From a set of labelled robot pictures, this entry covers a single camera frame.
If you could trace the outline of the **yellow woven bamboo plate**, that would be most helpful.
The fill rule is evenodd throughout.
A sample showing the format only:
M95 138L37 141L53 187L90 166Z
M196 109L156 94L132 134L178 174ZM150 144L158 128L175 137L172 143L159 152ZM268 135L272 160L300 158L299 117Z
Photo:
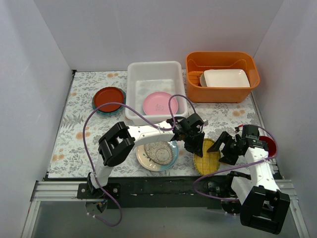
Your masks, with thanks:
M219 159L221 158L220 151L207 152L213 144L213 140L205 138L203 142L203 157L199 157L196 154L194 155L194 166L200 175L207 175L216 172L219 169Z

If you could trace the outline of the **pink plate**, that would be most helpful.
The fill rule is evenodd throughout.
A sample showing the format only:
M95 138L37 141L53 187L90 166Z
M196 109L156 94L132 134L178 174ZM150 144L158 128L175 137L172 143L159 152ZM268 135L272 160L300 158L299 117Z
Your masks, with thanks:
M143 111L146 115L169 115L169 99L171 95L166 92L154 92L143 101ZM173 114L178 111L178 101L173 97L170 101Z

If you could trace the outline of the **light blue plate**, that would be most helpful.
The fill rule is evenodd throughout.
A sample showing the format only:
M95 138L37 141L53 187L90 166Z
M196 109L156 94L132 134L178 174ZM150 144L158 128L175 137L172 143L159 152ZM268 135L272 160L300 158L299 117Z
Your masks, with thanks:
M169 115L170 110L168 105L161 104L146 104L143 105L143 111L146 115Z

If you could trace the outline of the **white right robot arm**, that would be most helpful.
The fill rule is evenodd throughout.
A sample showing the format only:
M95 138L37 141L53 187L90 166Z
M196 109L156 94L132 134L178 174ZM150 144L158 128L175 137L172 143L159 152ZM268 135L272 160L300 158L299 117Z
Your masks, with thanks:
M230 197L240 201L240 221L248 226L272 234L279 234L290 205L288 194L282 193L276 184L268 161L269 148L260 139L258 127L244 125L242 134L232 137L222 132L208 152L221 150L223 156L219 162L235 165L239 156L243 156L250 174L231 172L232 180L224 184L224 191Z

